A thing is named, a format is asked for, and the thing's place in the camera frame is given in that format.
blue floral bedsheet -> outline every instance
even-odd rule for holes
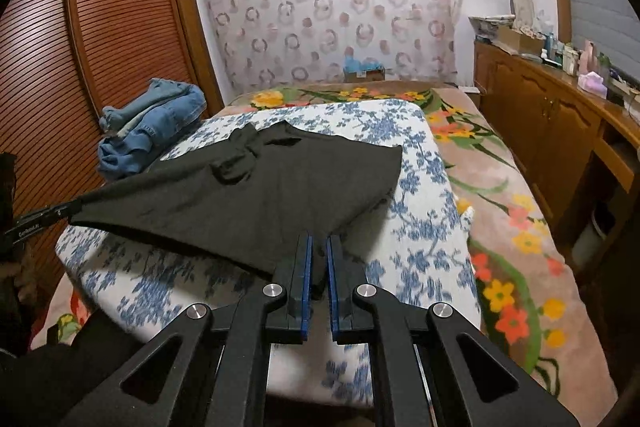
[[[416,105],[386,99],[212,118],[162,159],[226,139],[247,123],[260,129],[282,120],[303,130],[402,145],[396,190],[350,226],[343,244],[366,263],[370,283],[417,306],[451,302],[479,326],[466,247],[470,218],[464,214],[461,220],[458,215],[443,161]],[[335,169],[339,176],[340,166]],[[252,284],[263,283],[221,259],[184,257],[84,227],[67,227],[56,253],[74,283],[144,341],[191,303],[224,306],[238,301]],[[325,403],[370,404],[367,346],[332,342],[326,300],[314,303],[310,329],[309,341],[302,346],[273,346],[270,393]]]

blue jeans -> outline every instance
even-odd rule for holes
[[[173,98],[184,95],[191,84],[165,80],[164,78],[152,78],[149,88],[135,100],[127,103],[122,109],[116,109],[110,105],[102,110],[100,127],[104,132],[117,132],[133,117],[156,103],[167,102]]]
[[[151,109],[124,138],[108,136],[98,143],[103,178],[112,181],[142,172],[191,130],[207,103],[198,86],[186,85],[184,95]]]

wardrobe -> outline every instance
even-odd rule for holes
[[[12,0],[0,18],[0,151],[17,155],[15,215],[100,186],[100,112],[155,76],[200,86],[206,116],[223,107],[195,0]],[[46,296],[62,276],[64,226],[30,241]]]

floral blanket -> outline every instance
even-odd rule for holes
[[[556,250],[513,157],[469,97],[425,82],[283,87],[246,94],[220,113],[400,98],[423,111],[458,208],[475,209],[469,251],[486,334],[574,413],[595,426],[617,395],[574,276]]]
[[[303,130],[402,146],[395,190],[350,223],[342,234],[343,247],[363,261],[369,282],[416,306],[451,302],[479,327],[480,308],[467,246],[472,211],[459,214],[438,146],[416,105],[388,98],[310,107],[294,104],[210,118],[164,158],[226,139],[248,123],[261,129],[282,120]],[[339,165],[335,176],[340,176]],[[238,301],[249,286],[265,284],[223,259],[185,257],[84,227],[66,227],[56,253],[74,285],[144,341],[191,303],[220,307]],[[65,317],[62,329],[58,325],[61,339],[77,329],[72,319]],[[333,343],[327,302],[316,302],[309,341],[301,346],[273,346],[268,391],[318,403],[370,405],[367,346]]]

metal bolt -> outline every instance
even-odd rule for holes
[[[372,284],[361,284],[356,288],[356,292],[362,297],[372,297],[376,294],[376,287]]]
[[[438,317],[446,319],[447,317],[453,315],[453,308],[447,303],[438,302],[433,305],[433,313],[435,313]]]
[[[192,304],[187,308],[187,317],[190,319],[201,319],[207,314],[207,307],[204,304]]]
[[[262,288],[262,293],[267,295],[268,297],[277,297],[282,293],[282,286],[276,283],[271,283]]]

